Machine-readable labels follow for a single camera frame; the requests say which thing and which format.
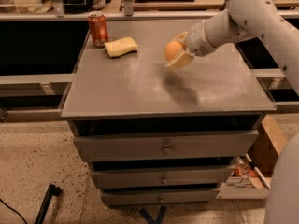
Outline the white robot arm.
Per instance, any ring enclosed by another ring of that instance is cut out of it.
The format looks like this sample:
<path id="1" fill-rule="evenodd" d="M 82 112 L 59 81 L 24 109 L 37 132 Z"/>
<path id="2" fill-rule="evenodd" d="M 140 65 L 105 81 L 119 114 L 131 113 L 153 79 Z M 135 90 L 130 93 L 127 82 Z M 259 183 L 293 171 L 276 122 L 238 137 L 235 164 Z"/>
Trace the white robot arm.
<path id="1" fill-rule="evenodd" d="M 227 0 L 222 12 L 178 35 L 179 48 L 166 67 L 179 70 L 226 43 L 258 38 L 299 93 L 299 30 L 283 19 L 271 0 Z M 282 149 L 267 198 L 264 224 L 299 224 L 299 135 Z"/>

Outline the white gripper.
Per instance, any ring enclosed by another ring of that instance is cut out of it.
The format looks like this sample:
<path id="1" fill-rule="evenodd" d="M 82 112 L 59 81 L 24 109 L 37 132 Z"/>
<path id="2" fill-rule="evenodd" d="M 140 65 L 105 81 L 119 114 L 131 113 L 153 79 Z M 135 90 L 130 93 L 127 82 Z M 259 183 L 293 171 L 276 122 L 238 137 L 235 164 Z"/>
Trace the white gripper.
<path id="1" fill-rule="evenodd" d="M 186 49 L 178 54 L 173 60 L 166 64 L 170 70 L 180 70 L 189 65 L 194 55 L 199 57 L 207 56 L 216 48 L 210 43 L 206 35 L 206 21 L 196 23 L 189 32 L 183 32 L 175 37 L 175 40 L 186 44 Z"/>

